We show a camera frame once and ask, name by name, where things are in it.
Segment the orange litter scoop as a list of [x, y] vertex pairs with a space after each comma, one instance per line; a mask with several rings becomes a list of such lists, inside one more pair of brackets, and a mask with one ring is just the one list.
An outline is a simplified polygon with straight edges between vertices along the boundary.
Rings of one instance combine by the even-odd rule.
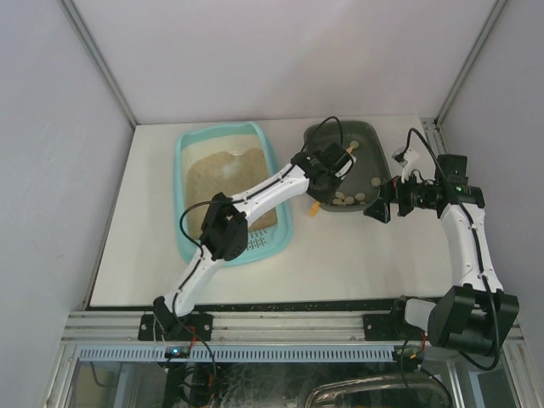
[[[352, 151], [353, 151], [353, 149], [354, 149], [354, 148], [353, 148], [352, 146], [350, 146], [350, 147], [348, 147], [348, 148], [346, 149], [346, 151], [347, 151], [349, 154], [351, 154]], [[314, 217], [314, 216], [316, 215], [316, 213], [320, 210], [320, 205], [321, 205], [321, 203], [320, 203], [319, 201], [316, 201], [316, 202], [312, 205], [312, 207], [309, 209], [309, 216], [310, 216], [310, 217]]]

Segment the dark grey plastic tub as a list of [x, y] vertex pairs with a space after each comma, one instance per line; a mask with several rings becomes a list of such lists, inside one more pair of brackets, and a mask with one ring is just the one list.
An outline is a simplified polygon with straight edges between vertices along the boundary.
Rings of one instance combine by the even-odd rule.
[[310, 151], [324, 150], [334, 142], [342, 142], [346, 149], [352, 140], [360, 144], [352, 151], [356, 159], [354, 169], [340, 184], [332, 199], [320, 205], [324, 211], [331, 213], [362, 211], [378, 196], [380, 185], [372, 186], [371, 179], [378, 177], [382, 182], [390, 180], [390, 171], [377, 132], [367, 122], [356, 120], [338, 122], [331, 119], [323, 125], [314, 124], [308, 127], [303, 140]]

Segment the light blue litter box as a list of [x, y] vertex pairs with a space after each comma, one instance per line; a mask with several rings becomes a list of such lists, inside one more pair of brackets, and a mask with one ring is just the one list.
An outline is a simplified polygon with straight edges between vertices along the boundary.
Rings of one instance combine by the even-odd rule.
[[[195, 242], [200, 237], [195, 240], [189, 235], [185, 221], [189, 213], [183, 221], [179, 220], [187, 208], [185, 181], [189, 169], [211, 154], [228, 151], [233, 155], [240, 155], [252, 148], [263, 150], [269, 177], [281, 170], [269, 139], [255, 122], [225, 123], [183, 133], [178, 137], [173, 164], [174, 226], [178, 251], [185, 261], [189, 262], [195, 255]], [[266, 229], [249, 231], [247, 249], [238, 258], [228, 262], [228, 267], [256, 262], [286, 248], [293, 234], [291, 208], [285, 201], [273, 209], [277, 212], [277, 224]]]

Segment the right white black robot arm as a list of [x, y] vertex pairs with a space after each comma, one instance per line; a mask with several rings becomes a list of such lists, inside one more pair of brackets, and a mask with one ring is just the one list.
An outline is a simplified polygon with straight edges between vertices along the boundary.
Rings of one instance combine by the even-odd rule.
[[392, 316], [404, 330], [426, 332], [434, 347], [497, 356], [518, 316], [519, 301], [504, 292], [496, 275], [485, 235], [485, 199], [479, 187], [468, 183], [468, 159], [437, 156], [432, 181], [417, 178], [414, 150], [397, 152], [394, 159], [401, 174], [380, 186], [364, 214], [387, 223], [391, 204], [401, 217], [416, 208], [436, 212], [448, 242], [452, 287], [438, 302], [403, 296]]

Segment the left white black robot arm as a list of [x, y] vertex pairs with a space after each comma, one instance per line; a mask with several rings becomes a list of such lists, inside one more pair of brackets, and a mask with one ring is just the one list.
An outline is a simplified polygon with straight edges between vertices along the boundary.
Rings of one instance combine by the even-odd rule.
[[258, 218], [295, 196], [330, 200], [356, 163], [353, 150], [338, 143], [323, 151], [301, 150], [278, 173], [251, 189], [233, 196], [218, 193], [185, 210], [180, 221], [193, 209], [208, 206], [195, 255], [174, 288], [153, 302], [153, 315], [164, 338], [180, 340], [183, 332], [193, 334], [186, 316], [213, 275], [247, 249], [249, 227]]

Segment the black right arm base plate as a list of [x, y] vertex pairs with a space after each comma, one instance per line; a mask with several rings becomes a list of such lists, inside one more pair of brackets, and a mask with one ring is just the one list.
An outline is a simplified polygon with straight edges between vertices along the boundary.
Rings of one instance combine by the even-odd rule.
[[410, 297], [395, 299], [389, 311], [363, 315], [363, 328], [366, 341], [404, 341], [421, 340], [423, 329], [405, 320], [405, 309]]

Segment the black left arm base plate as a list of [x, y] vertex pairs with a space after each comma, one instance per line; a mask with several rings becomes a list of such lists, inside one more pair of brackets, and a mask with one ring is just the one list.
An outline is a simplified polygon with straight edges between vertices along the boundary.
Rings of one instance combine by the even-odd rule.
[[144, 314], [139, 322], [139, 341], [189, 341], [212, 336], [213, 316], [211, 314], [190, 314], [183, 318], [172, 318], [161, 323], [154, 314]]

